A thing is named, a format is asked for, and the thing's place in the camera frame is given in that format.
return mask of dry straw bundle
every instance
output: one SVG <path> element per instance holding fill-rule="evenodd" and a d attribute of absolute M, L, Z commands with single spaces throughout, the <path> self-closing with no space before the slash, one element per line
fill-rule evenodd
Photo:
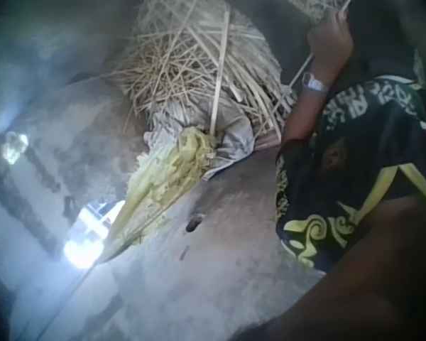
<path fill-rule="evenodd" d="M 294 0 L 305 11 L 313 2 L 322 0 Z M 218 105 L 234 105 L 251 120 L 256 139 L 280 137 L 275 105 L 290 112 L 294 103 L 283 93 L 280 66 L 263 35 L 219 0 L 143 0 L 114 78 L 131 98 L 132 112 L 149 122 L 156 108 L 165 111 L 172 101 L 183 108 L 208 101 L 213 117 Z"/>

